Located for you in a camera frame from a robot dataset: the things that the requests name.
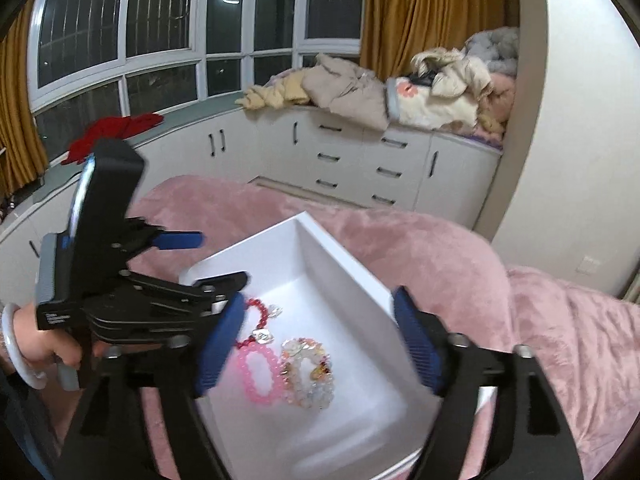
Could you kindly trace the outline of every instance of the fuzzy pink bedspread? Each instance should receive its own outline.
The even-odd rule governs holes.
[[[388,288],[407,285],[419,306],[480,346],[535,349],[572,428],[585,478],[609,461],[640,412],[640,312],[635,305],[535,269],[506,269],[465,228],[428,215],[318,205],[251,185],[173,178],[133,206],[133,216],[201,230],[197,250],[148,251],[132,269],[177,280],[181,270],[301,211],[308,211]],[[148,423],[162,427],[153,399]],[[462,478],[481,464],[490,409],[478,415]],[[155,443],[165,475],[170,451]]]

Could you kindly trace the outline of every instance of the blue gripper pad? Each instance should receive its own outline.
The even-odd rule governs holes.
[[[154,238],[153,246],[161,251],[197,249],[204,243],[204,234],[192,232],[165,232]]]
[[[244,321],[244,296],[239,292],[227,301],[220,314],[220,321],[209,334],[209,337],[198,357],[198,371],[195,391],[197,396],[213,388],[220,377],[234,343],[238,338],[240,327]]]
[[[394,316],[407,346],[420,382],[439,395],[444,387],[444,363],[436,344],[431,340],[420,316],[430,316],[420,311],[404,287],[396,289]]]

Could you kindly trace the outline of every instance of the red cloth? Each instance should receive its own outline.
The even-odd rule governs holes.
[[[164,121],[164,117],[158,114],[143,114],[137,117],[104,117],[95,121],[87,128],[80,139],[75,140],[69,146],[69,153],[62,164],[72,162],[84,162],[92,152],[94,142],[102,137],[113,139],[129,139]]]

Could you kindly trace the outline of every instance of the red beaded bracelet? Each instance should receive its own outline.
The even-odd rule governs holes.
[[[249,309],[250,306],[255,306],[258,308],[258,310],[260,310],[260,322],[258,323],[258,326],[255,327],[255,329],[261,330],[265,328],[267,326],[267,320],[269,319],[269,309],[267,309],[265,304],[260,300],[258,300],[257,298],[251,298],[249,301],[246,302],[246,308]],[[244,341],[236,342],[236,348],[238,349],[242,348],[253,342],[255,342],[255,336],[251,334]]]

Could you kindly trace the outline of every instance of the wall outlet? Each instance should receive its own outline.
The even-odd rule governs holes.
[[[598,270],[602,262],[600,260],[596,260],[595,258],[591,258],[590,256],[585,256],[580,265],[575,269],[580,274],[586,274],[587,276],[593,276]]]

